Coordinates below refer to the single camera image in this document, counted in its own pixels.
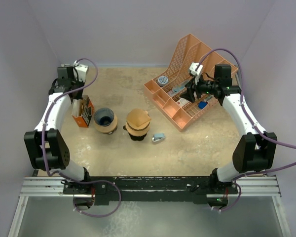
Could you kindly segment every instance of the glass panel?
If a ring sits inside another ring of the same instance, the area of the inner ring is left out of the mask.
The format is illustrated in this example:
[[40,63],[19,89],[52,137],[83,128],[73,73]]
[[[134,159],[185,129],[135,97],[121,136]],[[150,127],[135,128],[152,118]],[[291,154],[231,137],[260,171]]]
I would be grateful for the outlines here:
[[[116,206],[93,206],[105,214]],[[271,197],[242,197],[217,213],[188,202],[123,202],[107,218],[73,212],[72,197],[30,197],[19,237],[257,237],[282,236]]]

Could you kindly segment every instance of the small blue object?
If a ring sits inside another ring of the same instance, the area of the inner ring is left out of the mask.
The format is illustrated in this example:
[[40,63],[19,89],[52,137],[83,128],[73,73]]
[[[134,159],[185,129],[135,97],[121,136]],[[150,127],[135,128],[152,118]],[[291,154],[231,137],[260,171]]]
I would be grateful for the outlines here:
[[205,108],[207,106],[207,104],[208,104],[207,102],[201,101],[201,102],[199,102],[198,107],[202,110],[203,108]]
[[180,83],[179,85],[176,85],[175,87],[173,87],[173,88],[172,88],[172,91],[173,91],[174,93],[178,93],[178,92],[180,92],[181,90],[184,89],[185,84],[187,84],[187,83],[188,83],[188,80],[183,81],[183,82]]
[[161,140],[163,140],[163,139],[165,139],[165,138],[166,138],[166,137],[164,136],[163,133],[156,133],[156,134],[153,135],[153,137],[152,137],[152,141],[153,141],[153,142],[158,142],[158,141],[161,141]]
[[165,86],[169,82],[168,78],[166,76],[160,76],[157,80],[157,84],[160,87]]

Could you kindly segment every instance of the black metal base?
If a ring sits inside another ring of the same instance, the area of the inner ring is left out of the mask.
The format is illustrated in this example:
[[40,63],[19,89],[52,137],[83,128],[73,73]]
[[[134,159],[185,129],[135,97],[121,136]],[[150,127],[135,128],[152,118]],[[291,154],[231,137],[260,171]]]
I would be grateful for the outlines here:
[[[223,195],[228,188],[229,194],[236,194],[232,183],[212,182],[211,176],[178,177],[90,177],[93,180],[114,182],[121,191],[122,201],[189,201],[195,204],[207,204],[207,194]],[[107,183],[77,186],[66,182],[64,194],[91,194],[95,188],[95,205],[108,205],[118,201],[116,189]]]
[[130,139],[132,139],[133,141],[143,141],[143,139],[147,136],[147,134],[145,134],[145,135],[143,135],[143,136],[136,137],[136,136],[133,136],[133,135],[130,134],[130,133],[128,133],[128,135],[130,136]]
[[117,127],[118,127],[118,126],[116,126],[116,128],[115,128],[112,132],[107,133],[107,135],[111,135],[111,134],[113,134],[113,133],[117,130]]

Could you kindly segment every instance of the white cable clip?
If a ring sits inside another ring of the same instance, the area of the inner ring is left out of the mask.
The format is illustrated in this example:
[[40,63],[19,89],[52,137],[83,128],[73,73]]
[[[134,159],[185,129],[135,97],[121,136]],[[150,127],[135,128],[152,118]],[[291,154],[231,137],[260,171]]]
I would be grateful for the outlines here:
[[197,85],[200,77],[201,77],[201,74],[202,74],[202,70],[203,70],[203,65],[199,65],[199,63],[192,63],[191,66],[189,67],[189,74],[192,76],[192,77],[195,77],[195,85]]
[[75,60],[74,64],[73,64],[74,67],[77,67],[79,66],[79,63],[77,62],[77,60]]

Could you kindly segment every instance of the black bracket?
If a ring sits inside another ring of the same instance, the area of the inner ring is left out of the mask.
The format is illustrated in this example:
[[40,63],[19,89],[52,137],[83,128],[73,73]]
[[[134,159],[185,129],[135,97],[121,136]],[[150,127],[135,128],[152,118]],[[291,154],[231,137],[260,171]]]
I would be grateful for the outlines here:
[[[214,184],[211,176],[177,177],[90,177],[93,180],[108,180],[115,183],[121,191],[123,201],[188,201],[195,204],[207,204],[207,194],[223,195],[226,188],[230,194],[236,194],[237,188],[232,183]],[[118,201],[116,189],[107,183],[84,185],[67,182],[64,194],[91,194],[95,188],[95,205],[108,205]]]
[[186,92],[182,93],[180,97],[194,103],[196,93],[197,99],[201,98],[202,94],[212,94],[218,99],[220,105],[226,96],[230,94],[241,93],[241,89],[237,85],[232,85],[231,66],[229,64],[216,64],[214,71],[214,80],[204,80],[203,75],[195,84],[195,79],[192,78],[185,84]]
[[[49,95],[53,93],[65,93],[77,88],[81,88],[84,86],[84,82],[79,81],[74,76],[74,70],[76,69],[72,66],[65,66],[65,67],[58,67],[57,74],[58,78],[54,80],[52,86],[48,92]],[[83,90],[76,91],[74,93],[70,93],[69,97],[71,101],[73,99],[81,99],[82,98]]]
[[[65,169],[70,161],[69,149],[59,130],[50,129],[45,134],[46,156],[50,169]],[[32,167],[46,171],[41,149],[41,132],[26,132],[24,142],[28,151]]]
[[[277,141],[273,132],[266,132],[265,136]],[[233,165],[240,173],[270,169],[273,164],[275,148],[275,143],[264,140],[259,134],[242,135],[232,155]]]

